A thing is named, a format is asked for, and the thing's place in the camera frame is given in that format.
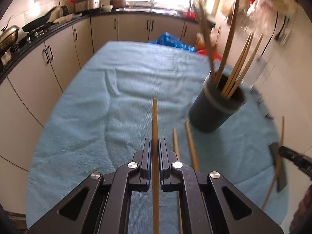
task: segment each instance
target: chopstick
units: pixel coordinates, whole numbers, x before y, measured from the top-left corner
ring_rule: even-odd
[[[228,86],[227,90],[225,91],[225,93],[224,93],[224,95],[223,95],[224,97],[226,97],[226,96],[229,94],[230,90],[232,89],[233,85],[235,84],[235,81],[236,81],[236,79],[237,79],[239,73],[241,72],[241,68],[242,68],[243,65],[244,65],[244,62],[245,62],[246,57],[247,57],[247,55],[248,55],[250,46],[251,46],[251,44],[252,44],[252,39],[253,39],[253,33],[251,34],[251,36],[250,36],[250,38],[249,38],[249,42],[248,42],[248,44],[247,44],[247,48],[246,48],[246,50],[245,50],[245,52],[244,52],[244,55],[243,55],[243,57],[242,57],[242,59],[241,59],[240,64],[238,65],[237,70],[236,70],[235,73],[234,73],[234,76],[233,76],[233,78],[232,78],[232,80],[231,80],[231,82],[230,82],[230,85]]]
[[[159,234],[159,164],[157,99],[152,100],[152,203],[153,234]]]
[[[195,151],[195,147],[194,147],[194,142],[193,142],[193,137],[192,137],[192,133],[191,133],[191,129],[190,129],[190,123],[186,120],[184,122],[184,125],[185,125],[186,135],[188,137],[188,147],[190,148],[193,169],[196,172],[198,172],[199,171],[199,164],[198,164],[196,151]]]
[[[221,91],[221,95],[222,95],[222,96],[224,96],[225,92],[227,91],[227,88],[229,87],[230,83],[231,83],[232,80],[233,80],[233,77],[234,77],[234,75],[235,75],[235,73],[236,73],[236,71],[237,71],[237,69],[238,69],[238,67],[239,67],[239,65],[240,65],[240,63],[241,63],[241,60],[242,60],[242,58],[243,58],[243,56],[244,56],[244,53],[245,53],[245,51],[246,51],[246,48],[247,48],[247,45],[248,45],[248,43],[249,43],[250,37],[251,37],[251,34],[249,34],[249,36],[248,36],[248,38],[247,38],[247,40],[246,40],[246,43],[245,43],[245,45],[244,45],[244,47],[243,47],[243,50],[241,51],[241,54],[240,54],[240,56],[238,57],[238,60],[236,61],[235,66],[233,67],[233,70],[232,70],[232,72],[231,72],[229,78],[227,79],[227,82],[225,83],[225,85],[224,85],[224,87],[223,87],[223,89],[222,89],[222,91]]]
[[[225,68],[225,63],[227,62],[227,58],[228,58],[229,53],[230,53],[230,48],[231,48],[232,41],[234,38],[236,18],[237,18],[237,14],[238,14],[238,7],[239,7],[239,0],[235,0],[232,22],[231,22],[231,26],[230,26],[229,35],[227,37],[227,43],[225,44],[223,57],[222,57],[218,72],[216,73],[216,78],[214,81],[216,87],[218,87],[218,85],[219,85],[223,70]]]
[[[233,86],[233,88],[230,90],[229,94],[226,96],[227,99],[231,98],[232,95],[234,94],[234,92],[236,91],[236,89],[238,88],[239,84],[241,83],[241,81],[243,80],[244,76],[246,75],[253,59],[255,58],[255,55],[259,49],[259,46],[260,46],[260,43],[261,43],[261,40],[263,38],[263,34],[261,34],[259,40],[258,40],[258,43],[257,45],[255,46],[255,49],[250,57],[250,59],[248,60],[243,72],[241,73],[240,77],[238,78],[238,80],[236,81],[235,85]]]
[[[178,147],[178,143],[177,143],[177,130],[173,129],[172,131],[172,139],[173,139],[173,144],[174,144],[174,152],[177,155],[177,160],[180,161],[180,152],[179,152],[179,147]],[[182,216],[181,216],[181,205],[180,205],[180,195],[179,192],[177,194],[177,199],[178,199],[178,203],[177,203],[177,211],[178,211],[178,215],[179,215],[179,231],[180,234],[183,234],[183,226],[182,226]]]
[[[283,144],[284,144],[284,130],[285,130],[285,116],[282,117],[282,131],[281,131],[281,135],[280,135],[280,146],[283,146]],[[282,157],[280,156],[280,154],[278,154],[277,161],[276,161],[276,167],[275,167],[275,171],[274,171],[274,176],[273,176],[271,185],[269,187],[269,191],[268,191],[266,198],[263,202],[263,205],[261,207],[262,210],[264,210],[264,208],[265,208],[265,206],[269,200],[269,197],[270,197],[272,190],[273,190],[274,182],[278,178],[278,175],[280,175],[280,169],[282,167],[282,162],[283,162]]]
[[[200,28],[201,28],[202,35],[205,41],[205,49],[206,49],[208,59],[209,59],[211,77],[214,80],[215,71],[214,71],[214,64],[213,64],[213,48],[211,46],[211,41],[210,41],[210,28],[209,28],[208,21],[206,19],[206,14],[205,14],[204,8],[202,7],[201,1],[199,1],[199,9],[201,12],[201,15],[199,15],[199,18],[201,17],[199,21]]]

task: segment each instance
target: white cabinet door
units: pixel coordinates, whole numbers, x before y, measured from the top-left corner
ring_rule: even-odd
[[[45,44],[54,73],[65,91],[80,70],[72,27],[53,35]]]
[[[27,176],[27,171],[0,157],[0,202],[4,210],[25,214]]]
[[[118,15],[105,15],[91,18],[91,30],[94,52],[107,41],[118,38]]]
[[[45,50],[42,43],[8,76],[20,99],[41,125],[46,123],[54,105],[62,95],[51,63],[47,63]]]
[[[0,156],[29,170],[42,126],[6,78],[0,85]]]
[[[155,41],[158,37],[168,32],[177,38],[181,38],[184,20],[172,16],[152,16],[152,25],[149,32],[149,41]]]
[[[148,42],[150,15],[118,15],[118,41]]]
[[[73,34],[79,64],[82,67],[93,55],[90,18],[74,24]]]
[[[199,24],[185,21],[181,41],[184,44],[195,46],[198,32],[200,32]]]

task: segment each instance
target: frying pan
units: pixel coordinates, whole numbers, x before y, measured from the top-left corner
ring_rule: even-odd
[[[45,15],[31,21],[27,25],[23,26],[22,29],[24,32],[31,32],[32,30],[44,25],[50,18],[52,11],[54,11],[57,6],[54,6],[51,10],[49,10]]]

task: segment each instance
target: dark cylindrical container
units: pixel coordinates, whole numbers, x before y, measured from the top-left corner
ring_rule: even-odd
[[[225,99],[221,95],[227,78],[227,76],[222,75],[216,88],[209,74],[205,79],[202,91],[191,106],[189,111],[190,122],[204,133],[215,131],[245,103],[245,96],[240,87],[236,89],[230,99]]]

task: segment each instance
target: table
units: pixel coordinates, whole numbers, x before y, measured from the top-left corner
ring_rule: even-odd
[[[114,172],[151,137],[152,98],[158,99],[159,137],[172,150],[177,129],[181,161],[191,165],[184,120],[209,74],[207,58],[147,43],[109,42],[82,68],[55,106],[29,172],[26,219],[30,227],[89,174]],[[200,171],[219,171],[261,206],[273,177],[268,144],[278,141],[251,93],[219,129],[191,127]],[[129,233],[152,233],[151,189],[134,192]],[[281,223],[288,188],[273,190],[265,212]],[[160,232],[178,233],[177,194],[160,191]]]

